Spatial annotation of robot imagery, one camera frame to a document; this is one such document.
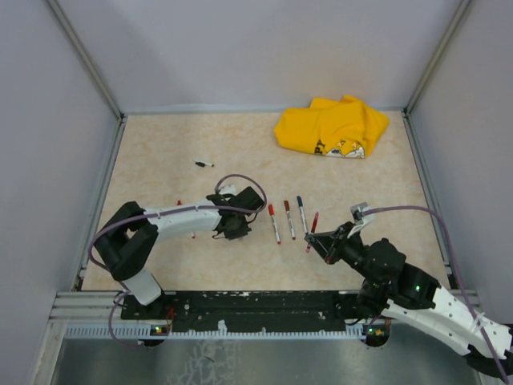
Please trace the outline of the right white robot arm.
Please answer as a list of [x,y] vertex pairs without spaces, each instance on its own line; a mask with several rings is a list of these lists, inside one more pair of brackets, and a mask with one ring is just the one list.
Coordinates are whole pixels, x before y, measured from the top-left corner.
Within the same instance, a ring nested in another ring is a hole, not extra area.
[[357,308],[367,318],[395,318],[443,342],[468,366],[499,379],[512,374],[512,329],[478,314],[437,278],[407,263],[386,238],[365,245],[346,222],[305,240],[328,265],[345,262],[364,281]]

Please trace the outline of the dark red pen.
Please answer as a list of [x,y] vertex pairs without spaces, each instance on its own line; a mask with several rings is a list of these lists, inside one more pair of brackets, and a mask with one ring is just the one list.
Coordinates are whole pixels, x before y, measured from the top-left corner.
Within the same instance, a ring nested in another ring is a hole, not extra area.
[[[312,226],[311,226],[311,229],[310,229],[310,232],[309,232],[309,234],[308,234],[308,235],[313,235],[313,234],[315,234],[315,231],[316,231],[316,229],[317,229],[317,223],[318,223],[319,215],[320,215],[320,213],[319,213],[318,211],[317,211],[317,212],[315,212],[314,217],[313,217],[313,223],[312,223]],[[306,252],[306,253],[309,253],[309,252],[310,252],[310,250],[311,250],[311,245],[310,245],[310,243],[308,242],[308,243],[307,243],[307,246],[306,246],[306,249],[305,249],[305,252]]]

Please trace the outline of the white pen blue markings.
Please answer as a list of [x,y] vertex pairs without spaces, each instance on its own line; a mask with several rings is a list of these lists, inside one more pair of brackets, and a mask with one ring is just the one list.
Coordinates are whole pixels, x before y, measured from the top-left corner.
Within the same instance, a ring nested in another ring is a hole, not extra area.
[[288,212],[285,211],[285,214],[286,214],[286,217],[287,217],[287,222],[288,222],[288,227],[289,227],[291,238],[295,241],[297,239],[297,236],[296,236],[296,232],[295,232],[295,229],[294,229],[294,226],[293,226],[293,219],[292,219],[292,215],[291,215],[291,210],[288,211]]

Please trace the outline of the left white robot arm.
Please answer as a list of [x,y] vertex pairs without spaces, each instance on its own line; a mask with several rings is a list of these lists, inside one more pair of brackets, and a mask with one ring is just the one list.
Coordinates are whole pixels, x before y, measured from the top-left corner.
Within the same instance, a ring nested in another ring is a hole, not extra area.
[[98,263],[138,302],[141,312],[158,318],[167,308],[164,290],[145,265],[153,247],[188,233],[214,232],[226,240],[251,231],[249,217],[266,206],[266,197],[248,186],[241,192],[229,185],[192,205],[143,209],[135,201],[124,204],[99,231],[92,247]]

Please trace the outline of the white pen red tip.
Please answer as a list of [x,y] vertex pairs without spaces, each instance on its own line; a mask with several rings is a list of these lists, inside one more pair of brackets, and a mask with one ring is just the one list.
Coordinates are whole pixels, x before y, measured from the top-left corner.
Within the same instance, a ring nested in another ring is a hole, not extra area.
[[278,225],[277,225],[276,215],[274,215],[274,216],[270,215],[270,218],[271,218],[271,222],[272,222],[272,226],[273,226],[273,232],[274,232],[277,244],[280,245],[281,244],[281,237],[280,237],[280,234],[279,234],[279,229],[278,229]]

